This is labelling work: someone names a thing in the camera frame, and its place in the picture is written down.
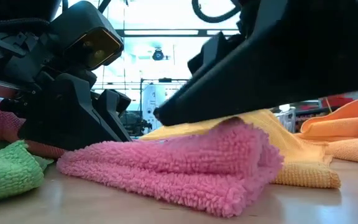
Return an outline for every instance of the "folded towel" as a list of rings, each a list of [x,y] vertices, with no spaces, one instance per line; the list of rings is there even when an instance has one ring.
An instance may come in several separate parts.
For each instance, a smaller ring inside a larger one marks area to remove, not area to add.
[[[17,132],[23,123],[24,119],[19,119],[13,113],[0,110],[0,140],[8,142],[16,142],[19,140]],[[25,143],[29,146],[29,152],[40,157],[57,159],[64,153],[63,149],[57,147],[28,140],[26,140]]]
[[[26,147],[24,141],[0,141],[0,199],[41,186],[43,171],[52,161],[31,156]]]
[[[305,121],[296,136],[325,143],[326,154],[335,158],[358,162],[358,100],[327,116]]]
[[[253,111],[236,116],[268,133],[270,143],[279,148],[281,155],[285,157],[283,169],[272,183],[319,188],[341,186],[338,174],[328,166],[332,156],[325,154],[327,146],[325,143],[309,142],[289,133],[269,110]],[[156,140],[189,134],[204,134],[228,118],[230,117],[161,127],[141,139]]]
[[[204,135],[102,142],[66,152],[60,172],[231,217],[254,202],[282,167],[262,130],[238,118]]]

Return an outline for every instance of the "green microfiber towel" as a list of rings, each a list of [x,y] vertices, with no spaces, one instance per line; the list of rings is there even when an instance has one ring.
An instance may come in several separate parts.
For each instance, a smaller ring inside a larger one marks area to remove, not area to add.
[[[0,199],[40,187],[52,162],[28,153],[24,141],[0,141]]]

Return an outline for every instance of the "cable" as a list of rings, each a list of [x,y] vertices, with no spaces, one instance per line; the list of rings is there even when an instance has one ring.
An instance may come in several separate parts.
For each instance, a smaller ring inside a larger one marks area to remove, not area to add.
[[[62,12],[68,9],[68,0],[62,0]]]
[[[193,6],[194,13],[198,18],[200,18],[202,21],[208,22],[208,23],[218,23],[223,22],[231,17],[235,16],[238,12],[241,11],[240,6],[236,6],[234,9],[230,10],[229,12],[216,17],[207,16],[201,11],[200,4],[198,3],[198,0],[191,0],[191,5]]]
[[[152,83],[147,84],[147,86],[140,88],[140,98],[142,99],[143,90],[145,90],[147,87],[149,87]],[[142,113],[143,118],[143,99],[139,101],[139,106],[137,107],[137,110],[139,110]]]
[[[0,32],[45,31],[48,29],[49,21],[39,18],[10,19],[0,21]]]
[[[122,44],[124,44],[125,47],[125,37],[122,38]],[[122,55],[122,60],[124,61],[124,94],[127,94],[127,76],[126,76],[126,69],[125,69],[125,55]],[[125,113],[125,122],[128,123],[128,113]]]
[[[332,113],[332,112],[333,112],[333,109],[331,109],[331,105],[329,104],[328,98],[324,97],[324,99],[325,99],[326,102],[327,102],[327,106],[328,106],[329,112]]]
[[[98,7],[99,12],[103,13],[104,10],[109,6],[109,3],[111,0],[103,0],[102,3],[100,3],[100,6]]]

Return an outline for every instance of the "white machine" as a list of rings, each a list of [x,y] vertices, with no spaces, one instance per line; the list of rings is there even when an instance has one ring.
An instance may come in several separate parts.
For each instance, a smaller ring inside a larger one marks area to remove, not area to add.
[[[153,83],[147,85],[142,91],[142,115],[143,119],[152,124],[152,128],[147,128],[144,134],[150,133],[158,129],[162,124],[155,119],[153,115],[154,109],[160,106],[167,99],[167,91],[165,85],[155,85]]]

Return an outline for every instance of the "black plastic housing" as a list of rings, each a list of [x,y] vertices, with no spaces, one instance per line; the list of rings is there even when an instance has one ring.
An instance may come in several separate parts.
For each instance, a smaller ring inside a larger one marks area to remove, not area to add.
[[[58,37],[59,53],[76,43],[78,39],[96,29],[105,31],[119,44],[115,54],[107,58],[101,65],[109,65],[121,56],[124,50],[122,39],[114,30],[110,22],[88,1],[80,1],[68,8],[63,14],[50,23],[50,31]]]
[[[98,99],[91,99],[89,83],[69,74],[61,74],[48,88],[29,103],[31,113],[19,130],[19,137],[77,150],[103,141],[131,141],[122,127],[116,110],[128,97],[106,90]]]
[[[250,38],[215,58],[155,110],[163,125],[358,90],[358,3],[261,0]]]

